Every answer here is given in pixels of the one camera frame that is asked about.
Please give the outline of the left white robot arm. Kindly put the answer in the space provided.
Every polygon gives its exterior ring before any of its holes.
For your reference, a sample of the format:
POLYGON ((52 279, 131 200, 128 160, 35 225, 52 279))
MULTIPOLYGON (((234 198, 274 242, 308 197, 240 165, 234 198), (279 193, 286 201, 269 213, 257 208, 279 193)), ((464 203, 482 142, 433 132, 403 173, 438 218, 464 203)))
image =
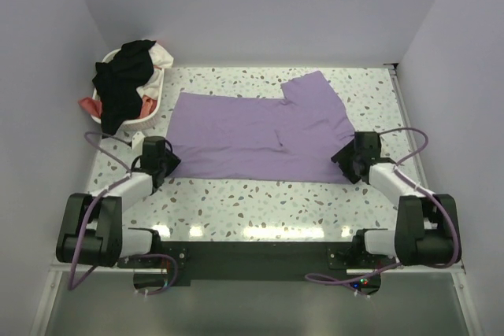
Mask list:
POLYGON ((163 248, 154 242, 152 231, 132 230, 133 247, 124 241, 128 232, 123 228, 123 211, 156 193, 165 178, 180 164, 171 143, 161 136, 145 137, 139 153, 126 175, 93 193, 71 194, 57 238, 56 258, 61 263, 76 262, 99 267, 112 267, 129 254, 146 267, 158 265, 163 248))

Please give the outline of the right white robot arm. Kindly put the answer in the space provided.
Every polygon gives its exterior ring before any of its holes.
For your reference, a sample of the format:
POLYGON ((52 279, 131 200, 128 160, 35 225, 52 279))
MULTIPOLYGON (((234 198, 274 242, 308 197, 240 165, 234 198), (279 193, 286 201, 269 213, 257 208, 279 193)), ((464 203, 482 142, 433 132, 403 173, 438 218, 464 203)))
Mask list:
POLYGON ((457 205, 449 194, 437 194, 402 172, 413 153, 394 161, 382 155, 383 133, 357 131, 332 157, 351 183, 362 181, 397 209, 395 228, 361 229, 352 238, 348 257, 367 268, 379 255, 403 266, 448 268, 461 260, 457 205))

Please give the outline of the purple t shirt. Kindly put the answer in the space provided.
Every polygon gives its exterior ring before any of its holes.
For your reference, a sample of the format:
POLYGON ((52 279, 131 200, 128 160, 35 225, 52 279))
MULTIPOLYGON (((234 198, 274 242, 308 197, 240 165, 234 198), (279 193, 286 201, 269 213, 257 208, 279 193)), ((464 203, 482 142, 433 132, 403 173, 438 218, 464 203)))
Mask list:
POLYGON ((177 178, 346 184, 331 158, 353 137, 343 101, 315 71, 281 86, 282 98, 181 93, 167 139, 177 178))

